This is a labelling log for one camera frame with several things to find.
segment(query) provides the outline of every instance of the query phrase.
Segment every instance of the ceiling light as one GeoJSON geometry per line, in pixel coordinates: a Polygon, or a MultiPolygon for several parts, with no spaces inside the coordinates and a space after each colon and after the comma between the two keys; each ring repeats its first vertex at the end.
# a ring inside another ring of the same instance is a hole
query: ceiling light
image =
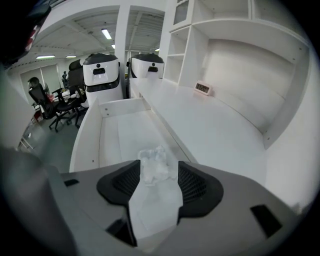
{"type": "Polygon", "coordinates": [[[106,37],[106,39],[112,39],[111,35],[109,34],[108,30],[106,28],[101,29],[101,32],[104,34],[104,36],[106,37]]]}
{"type": "Polygon", "coordinates": [[[38,56],[36,59],[49,59],[49,58],[54,58],[55,55],[45,55],[45,56],[38,56]]]}

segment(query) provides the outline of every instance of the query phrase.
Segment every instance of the floor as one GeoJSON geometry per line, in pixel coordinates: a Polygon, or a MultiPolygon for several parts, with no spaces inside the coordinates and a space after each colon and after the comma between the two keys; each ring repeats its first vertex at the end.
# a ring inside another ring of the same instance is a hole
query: floor
{"type": "MultiPolygon", "coordinates": [[[[79,118],[79,125],[83,117],[84,115],[79,118]]],[[[79,129],[75,126],[74,119],[70,125],[67,125],[64,123],[65,120],[62,120],[64,124],[58,124],[58,133],[56,133],[54,129],[49,129],[49,125],[53,120],[42,120],[39,124],[31,124],[26,129],[24,138],[34,149],[29,148],[30,151],[28,151],[23,146],[20,149],[23,152],[30,152],[36,155],[46,165],[55,166],[60,173],[68,173],[72,150],[79,129]]]]}

